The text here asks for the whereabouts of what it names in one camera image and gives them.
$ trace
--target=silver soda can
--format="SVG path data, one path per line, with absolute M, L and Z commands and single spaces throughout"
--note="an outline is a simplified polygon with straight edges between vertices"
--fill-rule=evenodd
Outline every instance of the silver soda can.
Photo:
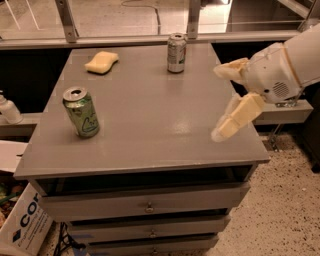
M 187 40 L 184 34 L 171 34 L 168 40 L 168 70 L 179 73 L 184 70 L 186 61 Z
M 63 105 L 80 137 L 92 137 L 99 131 L 99 122 L 92 98 L 86 88 L 71 87 L 63 93 Z

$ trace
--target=green soda can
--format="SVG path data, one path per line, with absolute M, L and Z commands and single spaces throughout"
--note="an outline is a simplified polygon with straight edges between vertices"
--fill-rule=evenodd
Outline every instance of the green soda can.
M 63 93 L 63 105 L 80 137 L 92 137 L 99 131 L 99 122 L 92 98 L 84 87 L 71 87 Z

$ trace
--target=yellow sponge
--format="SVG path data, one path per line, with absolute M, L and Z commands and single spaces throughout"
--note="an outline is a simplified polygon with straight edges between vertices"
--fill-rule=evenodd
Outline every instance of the yellow sponge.
M 98 74 L 104 74 L 108 72 L 113 63 L 119 60 L 117 53 L 101 51 L 97 53 L 93 59 L 86 63 L 84 66 L 87 71 Z

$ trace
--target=can lid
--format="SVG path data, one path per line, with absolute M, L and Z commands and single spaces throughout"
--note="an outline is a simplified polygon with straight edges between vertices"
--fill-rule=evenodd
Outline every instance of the can lid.
M 67 101 L 77 101 L 86 96 L 88 90 L 84 87 L 70 87 L 63 93 L 63 98 Z
M 174 39 L 174 40 L 184 40 L 185 36 L 182 33 L 174 33 L 170 35 L 170 39 Z

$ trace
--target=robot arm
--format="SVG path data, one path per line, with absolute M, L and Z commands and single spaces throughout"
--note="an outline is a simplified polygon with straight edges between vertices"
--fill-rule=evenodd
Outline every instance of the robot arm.
M 221 142 L 258 117 L 265 102 L 277 103 L 299 95 L 320 81 L 320 24 L 284 43 L 275 43 L 247 58 L 222 64 L 214 73 L 234 80 L 248 91 L 234 95 L 211 137 Z

